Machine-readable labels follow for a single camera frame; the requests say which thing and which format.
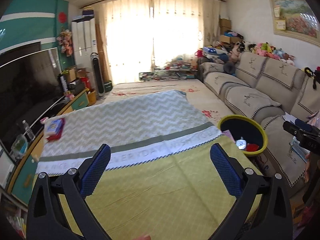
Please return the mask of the yellow-rimmed trash bin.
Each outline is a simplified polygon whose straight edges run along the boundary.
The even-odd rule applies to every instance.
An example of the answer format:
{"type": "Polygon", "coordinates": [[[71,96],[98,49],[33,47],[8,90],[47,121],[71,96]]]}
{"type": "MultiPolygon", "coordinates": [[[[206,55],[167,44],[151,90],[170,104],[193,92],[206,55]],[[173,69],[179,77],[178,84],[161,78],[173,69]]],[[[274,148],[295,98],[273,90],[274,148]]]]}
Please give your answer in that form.
{"type": "Polygon", "coordinates": [[[234,141],[243,137],[247,144],[259,145],[257,152],[242,151],[247,157],[254,157],[266,150],[268,137],[264,129],[254,120],[242,115],[224,116],[218,123],[218,128],[224,132],[229,131],[234,141]]]}

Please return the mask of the green yellow tv cabinet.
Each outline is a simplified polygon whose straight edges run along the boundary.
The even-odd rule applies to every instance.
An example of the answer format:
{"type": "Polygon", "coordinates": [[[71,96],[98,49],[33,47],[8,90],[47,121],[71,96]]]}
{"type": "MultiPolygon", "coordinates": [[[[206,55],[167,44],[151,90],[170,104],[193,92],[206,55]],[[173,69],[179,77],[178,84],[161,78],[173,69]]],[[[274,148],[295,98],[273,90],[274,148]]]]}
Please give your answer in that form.
{"type": "MultiPolygon", "coordinates": [[[[89,100],[87,92],[89,89],[81,91],[74,99],[68,102],[57,115],[71,113],[77,109],[82,109],[88,106],[89,100]]],[[[36,139],[29,146],[26,154],[23,156],[17,167],[14,168],[13,173],[9,177],[8,185],[4,192],[24,209],[27,208],[31,192],[33,190],[33,181],[35,178],[35,171],[37,163],[39,162],[44,146],[43,131],[39,133],[36,139]]]]}

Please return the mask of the beige sofa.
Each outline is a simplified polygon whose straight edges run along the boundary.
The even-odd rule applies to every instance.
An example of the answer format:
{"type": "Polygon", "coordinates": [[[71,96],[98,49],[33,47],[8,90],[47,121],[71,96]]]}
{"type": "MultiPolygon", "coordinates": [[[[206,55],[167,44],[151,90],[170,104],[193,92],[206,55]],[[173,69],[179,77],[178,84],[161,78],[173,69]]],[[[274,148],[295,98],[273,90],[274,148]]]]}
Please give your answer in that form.
{"type": "Polygon", "coordinates": [[[200,80],[235,114],[246,116],[265,131],[266,149],[255,157],[266,175],[281,174],[289,196],[305,187],[305,160],[291,144],[293,136],[283,130],[285,117],[302,121],[319,111],[319,89],[301,69],[250,52],[240,54],[233,75],[223,65],[205,62],[199,66],[200,80]]]}

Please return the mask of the red snack wrapper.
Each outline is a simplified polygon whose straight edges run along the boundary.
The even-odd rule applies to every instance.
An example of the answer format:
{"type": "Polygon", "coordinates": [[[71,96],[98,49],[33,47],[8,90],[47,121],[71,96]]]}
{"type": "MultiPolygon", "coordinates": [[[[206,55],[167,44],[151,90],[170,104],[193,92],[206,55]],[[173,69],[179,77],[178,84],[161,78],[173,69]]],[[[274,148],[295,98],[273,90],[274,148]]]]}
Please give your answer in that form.
{"type": "Polygon", "coordinates": [[[247,152],[257,152],[259,150],[259,145],[257,144],[247,144],[246,151],[247,152]]]}

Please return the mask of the small clear jar green label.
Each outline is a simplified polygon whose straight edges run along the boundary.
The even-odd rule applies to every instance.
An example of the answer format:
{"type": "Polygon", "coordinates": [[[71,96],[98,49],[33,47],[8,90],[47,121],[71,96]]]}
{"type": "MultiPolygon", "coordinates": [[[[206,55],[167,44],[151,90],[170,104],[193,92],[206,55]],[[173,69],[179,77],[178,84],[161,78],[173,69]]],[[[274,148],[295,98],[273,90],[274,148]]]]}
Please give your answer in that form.
{"type": "Polygon", "coordinates": [[[242,150],[242,151],[245,151],[246,150],[246,147],[247,147],[247,142],[246,140],[241,137],[239,140],[237,140],[235,142],[236,146],[238,147],[238,149],[242,150]]]}

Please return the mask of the red flat box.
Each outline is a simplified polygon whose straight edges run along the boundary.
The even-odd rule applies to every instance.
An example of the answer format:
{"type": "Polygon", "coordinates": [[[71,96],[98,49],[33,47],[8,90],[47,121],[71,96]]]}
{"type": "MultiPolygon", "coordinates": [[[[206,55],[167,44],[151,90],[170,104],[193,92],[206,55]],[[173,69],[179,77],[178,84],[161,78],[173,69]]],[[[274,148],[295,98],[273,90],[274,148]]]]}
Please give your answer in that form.
{"type": "Polygon", "coordinates": [[[61,138],[64,125],[65,125],[64,118],[48,121],[45,124],[45,129],[44,129],[45,138],[48,141],[59,140],[61,138]]]}

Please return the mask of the clear water bottle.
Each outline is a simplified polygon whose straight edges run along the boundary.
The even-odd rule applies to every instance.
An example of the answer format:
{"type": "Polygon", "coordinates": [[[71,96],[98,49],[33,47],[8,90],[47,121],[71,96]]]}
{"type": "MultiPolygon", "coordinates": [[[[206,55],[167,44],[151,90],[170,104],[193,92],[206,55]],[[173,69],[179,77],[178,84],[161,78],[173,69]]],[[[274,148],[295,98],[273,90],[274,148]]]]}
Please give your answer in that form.
{"type": "Polygon", "coordinates": [[[33,131],[31,130],[31,127],[29,126],[29,124],[26,122],[26,120],[22,121],[23,127],[25,129],[25,133],[28,136],[28,138],[30,139],[30,141],[33,141],[35,139],[35,135],[33,133],[33,131]]]}

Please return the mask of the blue tissue pack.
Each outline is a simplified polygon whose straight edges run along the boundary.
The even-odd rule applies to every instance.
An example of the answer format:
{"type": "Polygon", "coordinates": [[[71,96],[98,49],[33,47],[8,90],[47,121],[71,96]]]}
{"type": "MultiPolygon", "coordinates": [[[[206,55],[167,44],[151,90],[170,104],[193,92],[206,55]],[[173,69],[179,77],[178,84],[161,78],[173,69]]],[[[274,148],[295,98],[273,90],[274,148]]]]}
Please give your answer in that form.
{"type": "Polygon", "coordinates": [[[47,136],[57,135],[63,125],[62,119],[48,120],[45,124],[45,134],[47,136]]]}

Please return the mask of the pile of plush toys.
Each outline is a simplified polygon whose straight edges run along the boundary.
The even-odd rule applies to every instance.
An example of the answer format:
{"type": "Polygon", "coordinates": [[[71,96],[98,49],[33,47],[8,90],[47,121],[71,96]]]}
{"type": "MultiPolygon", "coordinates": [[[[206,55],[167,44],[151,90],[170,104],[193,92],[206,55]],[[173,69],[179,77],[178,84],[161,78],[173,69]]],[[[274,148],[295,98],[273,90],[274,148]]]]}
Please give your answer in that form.
{"type": "Polygon", "coordinates": [[[278,61],[283,61],[284,63],[290,64],[292,66],[295,65],[294,56],[289,55],[288,53],[283,51],[281,48],[276,48],[270,45],[268,42],[258,43],[258,44],[244,42],[244,44],[245,44],[245,50],[253,54],[257,54],[263,57],[269,57],[271,59],[275,59],[278,61]]]}

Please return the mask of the chevron patterned table runner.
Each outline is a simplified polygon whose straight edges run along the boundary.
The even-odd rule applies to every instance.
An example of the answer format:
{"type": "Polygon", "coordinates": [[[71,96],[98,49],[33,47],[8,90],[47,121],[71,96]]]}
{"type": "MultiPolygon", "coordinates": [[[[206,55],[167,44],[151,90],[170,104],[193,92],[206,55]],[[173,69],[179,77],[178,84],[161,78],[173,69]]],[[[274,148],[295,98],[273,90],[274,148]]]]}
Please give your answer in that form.
{"type": "Polygon", "coordinates": [[[63,119],[61,138],[44,144],[39,173],[58,175],[78,168],[103,144],[111,149],[107,169],[114,170],[181,153],[221,135],[179,90],[86,107],[63,119]]]}

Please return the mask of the framed flower painting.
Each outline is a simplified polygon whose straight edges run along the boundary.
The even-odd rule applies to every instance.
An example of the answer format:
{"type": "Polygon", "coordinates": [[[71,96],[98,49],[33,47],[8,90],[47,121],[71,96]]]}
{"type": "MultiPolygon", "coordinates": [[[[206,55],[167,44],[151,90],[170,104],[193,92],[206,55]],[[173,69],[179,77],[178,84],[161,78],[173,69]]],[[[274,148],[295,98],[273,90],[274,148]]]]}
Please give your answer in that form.
{"type": "Polygon", "coordinates": [[[273,31],[319,46],[319,22],[305,0],[270,0],[273,31]]]}

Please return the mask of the large black television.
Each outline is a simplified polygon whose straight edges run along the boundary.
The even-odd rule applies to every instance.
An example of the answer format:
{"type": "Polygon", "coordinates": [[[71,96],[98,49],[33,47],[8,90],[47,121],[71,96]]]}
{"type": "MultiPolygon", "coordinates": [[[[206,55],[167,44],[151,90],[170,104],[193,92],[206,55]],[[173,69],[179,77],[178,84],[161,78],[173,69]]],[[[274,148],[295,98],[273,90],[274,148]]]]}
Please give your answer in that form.
{"type": "Polygon", "coordinates": [[[62,99],[60,70],[57,48],[1,65],[1,145],[7,152],[18,135],[27,134],[23,121],[38,135],[42,129],[40,119],[62,99]]]}

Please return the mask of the white tower fan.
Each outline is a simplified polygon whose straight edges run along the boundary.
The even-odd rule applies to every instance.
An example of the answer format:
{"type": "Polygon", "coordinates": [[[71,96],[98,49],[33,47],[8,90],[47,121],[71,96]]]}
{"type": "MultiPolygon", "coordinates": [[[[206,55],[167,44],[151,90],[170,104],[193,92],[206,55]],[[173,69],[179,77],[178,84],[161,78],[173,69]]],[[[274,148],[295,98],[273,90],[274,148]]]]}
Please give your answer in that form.
{"type": "Polygon", "coordinates": [[[103,75],[100,68],[98,53],[91,53],[91,64],[92,64],[98,99],[102,100],[105,97],[105,87],[104,87],[103,75]]]}

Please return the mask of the white air conditioner cabinet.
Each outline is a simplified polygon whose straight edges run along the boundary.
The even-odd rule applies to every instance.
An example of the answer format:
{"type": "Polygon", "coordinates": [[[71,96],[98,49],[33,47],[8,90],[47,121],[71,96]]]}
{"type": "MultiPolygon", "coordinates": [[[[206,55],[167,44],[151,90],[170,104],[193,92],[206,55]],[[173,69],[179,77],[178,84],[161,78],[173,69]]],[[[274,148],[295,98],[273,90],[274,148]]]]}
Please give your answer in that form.
{"type": "Polygon", "coordinates": [[[98,54],[94,11],[83,11],[71,22],[75,64],[79,68],[91,66],[91,54],[98,54]]]}

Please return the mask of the sheer window curtain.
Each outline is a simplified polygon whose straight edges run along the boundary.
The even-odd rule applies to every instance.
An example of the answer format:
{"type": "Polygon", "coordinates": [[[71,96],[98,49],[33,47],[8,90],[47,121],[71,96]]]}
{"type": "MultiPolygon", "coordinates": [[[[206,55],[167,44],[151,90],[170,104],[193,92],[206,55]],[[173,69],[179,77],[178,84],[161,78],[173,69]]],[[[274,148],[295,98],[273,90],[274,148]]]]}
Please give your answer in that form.
{"type": "Polygon", "coordinates": [[[137,82],[141,72],[186,62],[217,40],[219,0],[108,0],[93,6],[113,84],[137,82]]]}

